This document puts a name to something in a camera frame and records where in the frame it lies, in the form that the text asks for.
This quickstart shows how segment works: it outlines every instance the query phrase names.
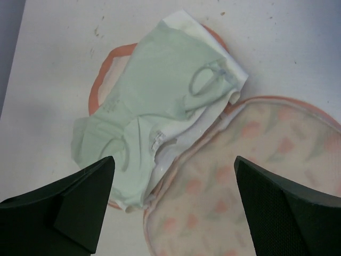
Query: gray background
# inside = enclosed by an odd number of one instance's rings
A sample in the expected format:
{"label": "gray background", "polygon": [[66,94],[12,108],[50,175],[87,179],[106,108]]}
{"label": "gray background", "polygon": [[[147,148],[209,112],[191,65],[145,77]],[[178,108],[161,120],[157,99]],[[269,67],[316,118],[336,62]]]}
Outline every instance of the gray background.
{"label": "gray background", "polygon": [[26,0],[0,0],[0,115]]}

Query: white table surface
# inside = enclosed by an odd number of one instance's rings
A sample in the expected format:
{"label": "white table surface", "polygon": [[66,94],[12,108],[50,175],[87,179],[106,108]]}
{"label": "white table surface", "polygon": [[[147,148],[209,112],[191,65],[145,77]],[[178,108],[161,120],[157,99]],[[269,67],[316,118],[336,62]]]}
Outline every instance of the white table surface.
{"label": "white table surface", "polygon": [[[341,121],[339,0],[27,0],[0,120],[0,201],[78,170],[72,124],[100,64],[182,8],[249,73],[243,98],[294,97]],[[96,255],[149,255],[142,212],[108,208]]]}

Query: floral fabric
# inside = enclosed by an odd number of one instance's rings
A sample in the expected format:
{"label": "floral fabric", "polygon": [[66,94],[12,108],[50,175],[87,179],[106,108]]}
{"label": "floral fabric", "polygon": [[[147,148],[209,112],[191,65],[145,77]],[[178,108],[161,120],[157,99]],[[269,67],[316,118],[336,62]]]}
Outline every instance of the floral fabric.
{"label": "floral fabric", "polygon": [[240,155],[307,187],[341,196],[341,134],[308,110],[247,103],[226,130],[168,170],[147,210],[153,256],[256,255],[233,168]]}

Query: light green fabric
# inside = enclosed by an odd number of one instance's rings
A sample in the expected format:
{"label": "light green fabric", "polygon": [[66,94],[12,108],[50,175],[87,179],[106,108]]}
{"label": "light green fabric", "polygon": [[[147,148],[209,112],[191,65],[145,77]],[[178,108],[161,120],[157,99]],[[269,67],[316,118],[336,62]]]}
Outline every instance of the light green fabric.
{"label": "light green fabric", "polygon": [[72,157],[80,168],[113,156],[111,199],[141,207],[154,163],[159,127],[186,120],[237,87],[207,44],[163,21],[141,40],[103,105],[75,121]]}

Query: textured black surface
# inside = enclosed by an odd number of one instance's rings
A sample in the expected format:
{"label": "textured black surface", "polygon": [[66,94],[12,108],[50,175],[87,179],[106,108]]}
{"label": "textured black surface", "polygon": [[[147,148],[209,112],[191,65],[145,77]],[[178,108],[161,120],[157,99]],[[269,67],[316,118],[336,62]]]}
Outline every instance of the textured black surface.
{"label": "textured black surface", "polygon": [[234,168],[257,256],[341,255],[341,198],[242,157]]}
{"label": "textured black surface", "polygon": [[1,255],[94,253],[112,185],[112,157],[0,203]]}

